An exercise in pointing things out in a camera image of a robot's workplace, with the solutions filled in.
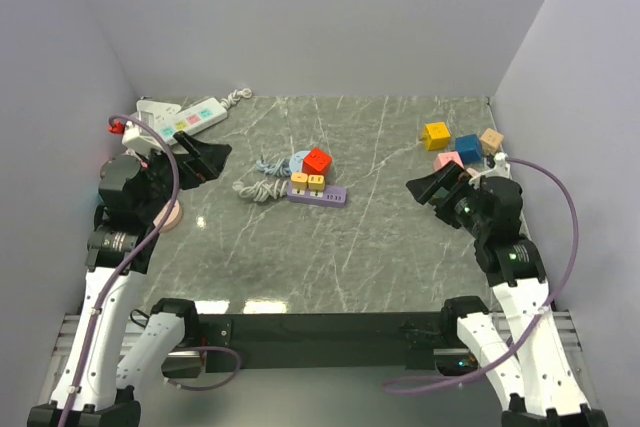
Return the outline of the purple power strip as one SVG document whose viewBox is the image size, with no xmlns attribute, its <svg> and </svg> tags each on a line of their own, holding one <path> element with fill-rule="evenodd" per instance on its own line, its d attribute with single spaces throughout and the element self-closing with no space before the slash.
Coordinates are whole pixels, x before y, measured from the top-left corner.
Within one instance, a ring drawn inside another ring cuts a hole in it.
<svg viewBox="0 0 640 427">
<path fill-rule="evenodd" d="M 336 185 L 327 185 L 323 191 L 302 190 L 288 184 L 286 199 L 293 203 L 342 208 L 347 203 L 347 190 Z"/>
</svg>

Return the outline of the orange plug adapter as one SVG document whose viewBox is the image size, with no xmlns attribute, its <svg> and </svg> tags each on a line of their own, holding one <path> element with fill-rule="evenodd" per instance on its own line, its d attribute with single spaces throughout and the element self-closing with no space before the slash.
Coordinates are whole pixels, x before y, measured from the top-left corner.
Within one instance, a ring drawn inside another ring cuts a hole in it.
<svg viewBox="0 0 640 427">
<path fill-rule="evenodd" d="M 290 176 L 290 185 L 294 193 L 304 192 L 308 187 L 309 175 L 304 172 L 293 172 Z"/>
<path fill-rule="evenodd" d="M 323 192 L 326 188 L 325 177 L 320 174 L 310 174 L 307 179 L 307 185 L 313 192 Z"/>
</svg>

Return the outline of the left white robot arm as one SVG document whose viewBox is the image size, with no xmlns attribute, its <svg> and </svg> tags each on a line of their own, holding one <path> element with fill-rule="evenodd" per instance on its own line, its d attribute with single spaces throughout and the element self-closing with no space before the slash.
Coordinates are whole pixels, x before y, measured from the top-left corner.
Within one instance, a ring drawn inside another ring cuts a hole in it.
<svg viewBox="0 0 640 427">
<path fill-rule="evenodd" d="M 50 400 L 31 409 L 28 425 L 136 426 L 143 390 L 169 353 L 200 346 L 194 302 L 162 299 L 133 347 L 121 351 L 157 243 L 158 215 L 171 210 L 179 191 L 217 179 L 232 151 L 184 132 L 174 138 L 183 153 L 153 151 L 144 161 L 124 154 L 103 165 L 71 351 Z"/>
</svg>

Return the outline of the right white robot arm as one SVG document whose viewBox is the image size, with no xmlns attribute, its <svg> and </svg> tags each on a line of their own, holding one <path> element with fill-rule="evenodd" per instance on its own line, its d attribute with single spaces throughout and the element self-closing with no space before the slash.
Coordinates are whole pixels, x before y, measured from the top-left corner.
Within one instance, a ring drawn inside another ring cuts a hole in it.
<svg viewBox="0 0 640 427">
<path fill-rule="evenodd" d="M 576 381 L 557 328 L 556 294 L 537 246 L 521 231 L 522 188 L 510 163 L 498 154 L 473 176 L 455 162 L 410 180 L 414 200 L 433 207 L 438 219 L 474 239 L 476 262 L 505 316 L 504 341 L 482 302 L 445 302 L 439 334 L 466 346 L 478 369 L 464 380 L 488 379 L 502 407 L 504 426 L 605 426 L 605 413 L 590 405 Z"/>
</svg>

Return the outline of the pink cube socket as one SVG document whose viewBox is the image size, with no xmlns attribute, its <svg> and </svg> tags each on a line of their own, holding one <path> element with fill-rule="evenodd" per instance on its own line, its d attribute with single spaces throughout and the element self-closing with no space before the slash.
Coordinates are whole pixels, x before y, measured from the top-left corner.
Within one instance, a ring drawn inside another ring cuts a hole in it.
<svg viewBox="0 0 640 427">
<path fill-rule="evenodd" d="M 443 169 L 448 163 L 454 162 L 460 167 L 464 167 L 462 159 L 457 151 L 441 152 L 438 153 L 434 160 L 434 170 L 439 171 Z"/>
</svg>

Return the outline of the yellow cube socket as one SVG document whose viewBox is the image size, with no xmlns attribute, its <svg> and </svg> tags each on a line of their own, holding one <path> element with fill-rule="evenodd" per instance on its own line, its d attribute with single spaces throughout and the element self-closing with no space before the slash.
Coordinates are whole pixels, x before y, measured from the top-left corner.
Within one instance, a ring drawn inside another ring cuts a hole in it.
<svg viewBox="0 0 640 427">
<path fill-rule="evenodd" d="M 428 151 L 441 150 L 448 146 L 451 134 L 445 122 L 426 123 L 422 138 Z"/>
</svg>

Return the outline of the blue cube socket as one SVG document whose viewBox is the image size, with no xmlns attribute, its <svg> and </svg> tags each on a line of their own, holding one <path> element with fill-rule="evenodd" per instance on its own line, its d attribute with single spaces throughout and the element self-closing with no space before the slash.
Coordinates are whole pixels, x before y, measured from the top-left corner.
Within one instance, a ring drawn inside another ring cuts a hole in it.
<svg viewBox="0 0 640 427">
<path fill-rule="evenodd" d="M 483 157 L 483 147 L 476 134 L 459 136 L 455 139 L 455 151 L 459 154 L 464 164 L 480 162 Z"/>
</svg>

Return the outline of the white triangle socket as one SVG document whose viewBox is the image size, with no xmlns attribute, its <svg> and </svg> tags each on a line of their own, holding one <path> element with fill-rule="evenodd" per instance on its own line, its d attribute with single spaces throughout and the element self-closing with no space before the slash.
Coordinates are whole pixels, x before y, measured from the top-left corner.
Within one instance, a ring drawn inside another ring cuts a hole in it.
<svg viewBox="0 0 640 427">
<path fill-rule="evenodd" d="M 182 111 L 182 107 L 175 103 L 142 98 L 136 102 L 136 110 L 135 117 L 154 130 L 158 130 L 161 125 L 176 117 Z"/>
</svg>

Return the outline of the tan cube socket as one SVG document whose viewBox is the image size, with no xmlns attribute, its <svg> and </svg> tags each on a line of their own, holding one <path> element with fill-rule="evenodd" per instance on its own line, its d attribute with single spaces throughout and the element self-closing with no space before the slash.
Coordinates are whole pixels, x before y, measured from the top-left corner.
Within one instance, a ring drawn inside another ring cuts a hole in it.
<svg viewBox="0 0 640 427">
<path fill-rule="evenodd" d="M 486 155 L 494 155 L 501 151 L 504 135 L 492 128 L 487 128 L 479 137 L 483 152 Z"/>
</svg>

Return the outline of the pink round socket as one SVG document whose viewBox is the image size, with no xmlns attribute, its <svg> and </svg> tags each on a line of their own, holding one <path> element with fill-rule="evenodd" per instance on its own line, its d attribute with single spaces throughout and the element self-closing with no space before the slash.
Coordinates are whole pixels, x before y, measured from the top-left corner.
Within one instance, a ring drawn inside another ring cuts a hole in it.
<svg viewBox="0 0 640 427">
<path fill-rule="evenodd" d="M 160 233 L 166 233 L 173 230 L 181 222 L 183 217 L 183 209 L 179 202 L 176 200 L 173 207 L 169 209 L 169 203 L 166 203 L 164 207 L 155 217 L 153 224 L 155 227 L 160 225 Z"/>
</svg>

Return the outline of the blue round socket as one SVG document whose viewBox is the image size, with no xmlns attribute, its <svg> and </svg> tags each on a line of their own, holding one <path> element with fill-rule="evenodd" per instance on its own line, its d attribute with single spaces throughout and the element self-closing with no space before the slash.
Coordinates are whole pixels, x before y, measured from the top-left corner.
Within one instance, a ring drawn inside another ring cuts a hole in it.
<svg viewBox="0 0 640 427">
<path fill-rule="evenodd" d="M 303 171 L 303 162 L 305 157 L 310 153 L 309 150 L 301 150 L 298 151 L 296 153 L 294 153 L 290 159 L 289 159 L 289 163 L 288 163 L 288 168 L 289 168 L 289 174 L 288 177 L 291 177 L 291 175 L 295 172 L 302 172 Z"/>
</svg>

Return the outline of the red cube socket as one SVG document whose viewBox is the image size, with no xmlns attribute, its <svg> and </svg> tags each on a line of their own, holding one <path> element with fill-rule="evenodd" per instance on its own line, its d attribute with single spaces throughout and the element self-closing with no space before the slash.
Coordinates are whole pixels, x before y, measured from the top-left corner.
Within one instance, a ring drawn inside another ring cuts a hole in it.
<svg viewBox="0 0 640 427">
<path fill-rule="evenodd" d="M 303 158 L 302 171 L 308 175 L 326 176 L 331 168 L 332 156 L 319 147 L 314 147 Z"/>
</svg>

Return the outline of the long white power strip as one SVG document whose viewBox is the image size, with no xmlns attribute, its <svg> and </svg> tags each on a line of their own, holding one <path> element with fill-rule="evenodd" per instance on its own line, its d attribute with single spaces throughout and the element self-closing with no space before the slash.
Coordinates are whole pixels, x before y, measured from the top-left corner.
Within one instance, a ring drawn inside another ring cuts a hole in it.
<svg viewBox="0 0 640 427">
<path fill-rule="evenodd" d="M 183 131 L 195 136 L 224 121 L 227 116 L 227 110 L 215 98 L 210 97 L 166 117 L 159 123 L 156 131 L 168 145 L 174 145 L 176 132 Z"/>
</svg>

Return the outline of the black base crossbar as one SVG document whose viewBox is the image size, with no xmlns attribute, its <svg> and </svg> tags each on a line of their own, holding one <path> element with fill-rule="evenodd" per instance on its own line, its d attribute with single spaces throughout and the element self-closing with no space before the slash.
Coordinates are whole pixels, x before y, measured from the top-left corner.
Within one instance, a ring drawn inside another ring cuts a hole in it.
<svg viewBox="0 0 640 427">
<path fill-rule="evenodd" d="M 438 312 L 209 314 L 205 340 L 241 357 L 244 369 L 404 366 L 430 369 L 462 344 Z"/>
</svg>

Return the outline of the aluminium frame rail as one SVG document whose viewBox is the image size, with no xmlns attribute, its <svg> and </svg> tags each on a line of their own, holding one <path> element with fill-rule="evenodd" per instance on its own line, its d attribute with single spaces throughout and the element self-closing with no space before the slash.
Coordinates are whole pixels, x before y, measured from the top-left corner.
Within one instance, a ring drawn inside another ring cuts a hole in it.
<svg viewBox="0 0 640 427">
<path fill-rule="evenodd" d="M 510 335 L 509 326 L 505 316 L 502 313 L 490 313 L 489 316 L 495 325 L 499 335 L 504 339 Z M 78 327 L 79 315 L 66 315 L 63 319 L 55 347 L 53 356 L 66 357 L 70 354 L 71 346 Z M 560 312 L 555 314 L 555 323 L 559 331 L 559 336 L 563 345 L 568 350 L 580 350 L 580 342 L 576 333 L 574 324 L 568 312 Z M 134 324 L 131 320 L 127 321 L 125 336 L 122 342 L 121 355 L 124 355 L 133 346 L 135 340 L 143 332 L 143 327 Z"/>
</svg>

